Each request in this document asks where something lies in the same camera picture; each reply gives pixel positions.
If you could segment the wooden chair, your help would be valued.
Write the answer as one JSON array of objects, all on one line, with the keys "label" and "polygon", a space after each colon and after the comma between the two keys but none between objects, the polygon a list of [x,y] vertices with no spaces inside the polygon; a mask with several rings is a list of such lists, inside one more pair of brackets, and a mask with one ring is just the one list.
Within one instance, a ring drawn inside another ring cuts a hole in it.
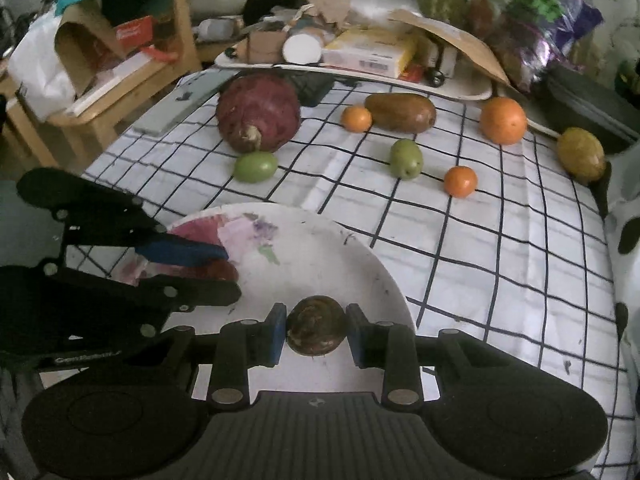
[{"label": "wooden chair", "polygon": [[9,57],[8,73],[37,118],[62,131],[88,165],[116,126],[168,84],[201,69],[189,0],[58,0]]}]

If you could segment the brown potato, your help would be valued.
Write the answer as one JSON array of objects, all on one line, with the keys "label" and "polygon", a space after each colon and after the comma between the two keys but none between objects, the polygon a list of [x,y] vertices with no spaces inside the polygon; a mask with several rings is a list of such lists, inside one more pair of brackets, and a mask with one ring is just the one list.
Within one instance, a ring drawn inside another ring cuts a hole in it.
[{"label": "brown potato", "polygon": [[403,133],[424,133],[436,122],[436,108],[426,96],[414,93],[375,93],[364,100],[373,125]]}]

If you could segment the cow print plush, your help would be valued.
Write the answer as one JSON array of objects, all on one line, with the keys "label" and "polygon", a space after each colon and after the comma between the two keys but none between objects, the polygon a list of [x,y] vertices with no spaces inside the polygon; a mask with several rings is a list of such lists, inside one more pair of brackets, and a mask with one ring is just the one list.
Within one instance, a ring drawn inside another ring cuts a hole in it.
[{"label": "cow print plush", "polygon": [[614,297],[622,315],[622,349],[631,396],[639,408],[639,152],[630,148],[608,160],[605,237]]}]

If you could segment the white painted plate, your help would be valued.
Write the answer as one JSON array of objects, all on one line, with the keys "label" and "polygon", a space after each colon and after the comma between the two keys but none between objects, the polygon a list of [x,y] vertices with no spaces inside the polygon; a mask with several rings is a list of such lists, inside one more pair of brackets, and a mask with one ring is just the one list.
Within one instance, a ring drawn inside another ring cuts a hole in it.
[{"label": "white painted plate", "polygon": [[[171,234],[217,243],[229,259],[205,266],[166,266],[130,250],[115,271],[117,281],[137,285],[157,275],[232,281],[242,296],[229,307],[174,312],[166,328],[190,326],[198,335],[216,334],[242,320],[262,321],[277,302],[286,317],[300,300],[328,296],[345,310],[358,304],[373,323],[393,322],[414,331],[405,296],[394,279],[356,236],[312,212],[276,204],[233,204],[191,214]],[[194,391],[206,399],[209,365],[198,368]],[[381,402],[383,372],[356,367],[346,337],[325,356],[301,356],[286,341],[279,364],[248,370],[250,403],[264,392],[306,394],[322,404],[329,394],[359,394]]]}]

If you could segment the yellow white box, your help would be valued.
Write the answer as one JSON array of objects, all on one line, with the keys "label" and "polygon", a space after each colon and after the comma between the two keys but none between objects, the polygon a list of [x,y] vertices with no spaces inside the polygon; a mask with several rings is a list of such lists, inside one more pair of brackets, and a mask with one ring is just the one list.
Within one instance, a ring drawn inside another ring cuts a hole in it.
[{"label": "yellow white box", "polygon": [[398,78],[418,50],[411,34],[379,28],[352,28],[322,50],[324,66]]}]

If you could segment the black flat device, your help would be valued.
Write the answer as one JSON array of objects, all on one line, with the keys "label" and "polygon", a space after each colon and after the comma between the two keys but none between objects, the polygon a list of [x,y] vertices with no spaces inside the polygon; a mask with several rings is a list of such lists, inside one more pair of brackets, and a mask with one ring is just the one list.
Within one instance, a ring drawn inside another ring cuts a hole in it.
[{"label": "black flat device", "polygon": [[288,72],[284,78],[292,84],[302,107],[320,104],[335,82],[331,75],[311,72]]}]

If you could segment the white oval tray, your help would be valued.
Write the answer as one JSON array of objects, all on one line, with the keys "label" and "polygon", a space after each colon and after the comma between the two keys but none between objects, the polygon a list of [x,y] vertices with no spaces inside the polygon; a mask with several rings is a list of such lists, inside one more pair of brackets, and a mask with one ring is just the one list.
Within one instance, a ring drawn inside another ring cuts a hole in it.
[{"label": "white oval tray", "polygon": [[457,101],[485,101],[492,96],[491,80],[474,70],[474,68],[462,67],[454,74],[454,78],[447,79],[440,87],[430,87],[426,80],[421,82],[411,82],[397,78],[390,78],[381,75],[354,72],[353,70],[341,70],[335,67],[293,65],[293,64],[247,64],[241,63],[235,58],[229,58],[224,52],[218,54],[214,64],[219,68],[231,70],[288,70],[289,72],[306,72],[329,74],[334,77],[356,78],[365,81],[379,82],[380,84],[391,84],[401,88],[416,91],[430,92],[435,96],[442,96],[450,100]]}]

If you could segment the yellow-brown pear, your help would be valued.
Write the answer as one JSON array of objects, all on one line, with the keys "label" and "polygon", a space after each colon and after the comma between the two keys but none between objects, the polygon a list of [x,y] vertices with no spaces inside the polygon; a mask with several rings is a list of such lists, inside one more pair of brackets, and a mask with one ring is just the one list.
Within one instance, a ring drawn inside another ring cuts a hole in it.
[{"label": "yellow-brown pear", "polygon": [[594,182],[604,175],[606,161],[602,144],[585,129],[567,128],[556,142],[556,154],[563,168],[579,182]]}]

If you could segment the purple green snack bag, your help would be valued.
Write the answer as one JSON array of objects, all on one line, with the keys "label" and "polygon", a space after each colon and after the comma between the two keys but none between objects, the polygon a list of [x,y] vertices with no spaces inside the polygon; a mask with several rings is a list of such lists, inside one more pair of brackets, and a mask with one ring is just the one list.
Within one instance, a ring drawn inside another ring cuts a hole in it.
[{"label": "purple green snack bag", "polygon": [[511,0],[486,38],[510,83],[529,93],[574,43],[603,23],[592,0]]}]

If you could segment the small green fruit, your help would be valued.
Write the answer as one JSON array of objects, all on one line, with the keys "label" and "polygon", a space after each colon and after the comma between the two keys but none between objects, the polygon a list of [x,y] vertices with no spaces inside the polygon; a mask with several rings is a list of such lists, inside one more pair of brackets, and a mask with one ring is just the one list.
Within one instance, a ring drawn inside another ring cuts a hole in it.
[{"label": "small green fruit", "polygon": [[236,160],[233,177],[244,183],[259,183],[270,179],[276,173],[278,166],[278,159],[272,153],[247,153]]}]

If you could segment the small orange tangerine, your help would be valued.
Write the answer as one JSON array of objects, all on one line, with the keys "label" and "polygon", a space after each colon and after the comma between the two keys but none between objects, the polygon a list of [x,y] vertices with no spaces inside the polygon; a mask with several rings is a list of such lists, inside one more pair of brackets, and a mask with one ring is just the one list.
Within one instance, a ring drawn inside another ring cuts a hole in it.
[{"label": "small orange tangerine", "polygon": [[444,190],[454,198],[465,198],[477,188],[477,174],[467,166],[454,166],[444,177]]}]

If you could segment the grey-green phone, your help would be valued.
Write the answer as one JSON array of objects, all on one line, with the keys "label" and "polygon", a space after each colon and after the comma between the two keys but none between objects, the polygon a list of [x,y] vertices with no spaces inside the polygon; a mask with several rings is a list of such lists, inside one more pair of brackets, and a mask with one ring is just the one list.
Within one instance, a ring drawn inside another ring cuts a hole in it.
[{"label": "grey-green phone", "polygon": [[160,102],[138,118],[131,128],[148,136],[162,136],[191,115],[230,79],[236,70],[202,70],[185,76]]}]

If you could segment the dark brown round fruit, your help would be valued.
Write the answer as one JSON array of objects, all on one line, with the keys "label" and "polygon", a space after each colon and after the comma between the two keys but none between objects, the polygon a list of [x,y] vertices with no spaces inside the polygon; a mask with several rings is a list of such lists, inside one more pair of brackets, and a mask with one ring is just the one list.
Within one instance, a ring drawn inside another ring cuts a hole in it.
[{"label": "dark brown round fruit", "polygon": [[286,341],[301,356],[325,356],[345,339],[346,313],[328,296],[300,300],[286,318]]}]

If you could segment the brown paper envelope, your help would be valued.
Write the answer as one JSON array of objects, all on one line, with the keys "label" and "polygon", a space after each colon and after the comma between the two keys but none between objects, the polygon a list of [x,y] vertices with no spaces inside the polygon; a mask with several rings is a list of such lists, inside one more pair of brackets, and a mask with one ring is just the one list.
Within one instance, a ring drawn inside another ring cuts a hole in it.
[{"label": "brown paper envelope", "polygon": [[510,80],[494,52],[490,50],[490,47],[484,41],[469,32],[405,9],[393,10],[388,14],[388,18],[395,22],[423,29],[433,36],[446,41],[447,44],[451,44],[466,56],[480,72],[490,79],[510,87]]}]

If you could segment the small brown pouch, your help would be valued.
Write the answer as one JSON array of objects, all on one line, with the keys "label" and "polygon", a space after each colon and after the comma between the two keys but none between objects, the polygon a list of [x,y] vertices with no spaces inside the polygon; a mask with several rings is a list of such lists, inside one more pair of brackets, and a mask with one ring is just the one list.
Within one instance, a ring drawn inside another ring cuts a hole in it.
[{"label": "small brown pouch", "polygon": [[247,61],[250,64],[281,63],[283,45],[287,39],[288,34],[283,30],[251,32],[247,43]]}]

